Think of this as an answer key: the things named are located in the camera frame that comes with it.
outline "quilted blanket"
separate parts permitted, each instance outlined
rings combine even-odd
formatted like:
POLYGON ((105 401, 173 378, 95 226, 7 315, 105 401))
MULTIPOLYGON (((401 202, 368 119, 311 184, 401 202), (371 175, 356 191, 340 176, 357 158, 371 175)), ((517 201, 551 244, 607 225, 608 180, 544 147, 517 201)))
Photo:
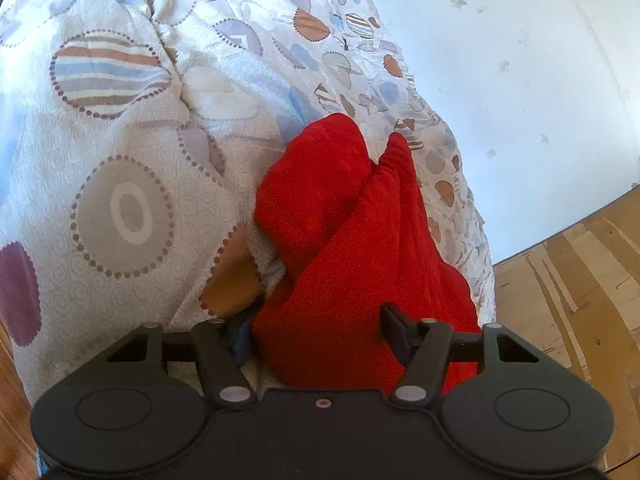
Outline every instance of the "quilted blanket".
POLYGON ((494 318, 482 219, 447 124, 372 0, 4 0, 0 315, 31 402, 142 322, 186 330, 286 144, 334 112, 411 149, 431 235, 494 318))

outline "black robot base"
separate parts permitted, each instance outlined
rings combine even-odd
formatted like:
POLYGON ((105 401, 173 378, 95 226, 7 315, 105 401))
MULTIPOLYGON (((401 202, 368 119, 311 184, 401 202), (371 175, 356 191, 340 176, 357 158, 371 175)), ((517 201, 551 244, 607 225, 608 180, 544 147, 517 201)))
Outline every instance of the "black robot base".
POLYGON ((455 333, 381 307, 383 335, 406 366, 377 390, 267 390, 239 364, 252 311, 189 333, 140 326, 46 392, 31 429, 46 480, 596 480, 612 435, 607 401, 497 323, 455 333), (202 384, 169 377, 195 362, 202 384), (449 362, 480 373, 440 391, 449 362))

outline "screw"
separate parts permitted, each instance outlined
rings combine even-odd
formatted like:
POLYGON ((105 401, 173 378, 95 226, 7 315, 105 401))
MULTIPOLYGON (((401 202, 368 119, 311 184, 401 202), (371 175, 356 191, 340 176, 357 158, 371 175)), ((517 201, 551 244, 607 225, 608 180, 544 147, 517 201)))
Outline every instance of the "screw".
POLYGON ((330 408, 333 403, 329 399, 316 400, 316 406, 318 408, 330 408))
POLYGON ((396 390, 396 397, 404 402, 418 402, 423 400, 427 396, 427 391, 420 386, 413 386, 408 384, 407 386, 400 386, 396 390))
POLYGON ((243 402, 251 398, 251 391, 244 386, 227 386, 218 395, 226 402, 243 402))

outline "patterned bedspread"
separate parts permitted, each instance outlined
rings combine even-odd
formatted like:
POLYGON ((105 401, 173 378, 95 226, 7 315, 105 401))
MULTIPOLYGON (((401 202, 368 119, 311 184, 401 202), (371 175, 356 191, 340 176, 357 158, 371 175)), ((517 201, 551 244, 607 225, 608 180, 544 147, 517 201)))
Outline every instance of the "patterned bedspread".
POLYGON ((372 0, 4 0, 0 314, 30 401, 142 322, 207 319, 199 297, 239 224, 270 291, 284 268, 255 191, 333 112, 374 160, 406 136, 431 234, 492 320, 456 139, 372 0))

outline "red towel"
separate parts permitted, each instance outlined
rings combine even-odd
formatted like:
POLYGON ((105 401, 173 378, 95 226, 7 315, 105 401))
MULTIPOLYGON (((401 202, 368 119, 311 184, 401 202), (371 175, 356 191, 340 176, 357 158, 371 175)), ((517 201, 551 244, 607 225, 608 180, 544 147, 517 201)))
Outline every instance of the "red towel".
MULTIPOLYGON (((404 368, 380 330, 380 304, 478 332, 469 287, 442 261, 411 151, 392 133, 378 164, 356 124, 333 114, 287 146, 257 193, 255 220, 288 275, 253 332, 271 370, 295 388, 382 388, 404 368)), ((473 376, 452 364, 445 389, 473 376)))

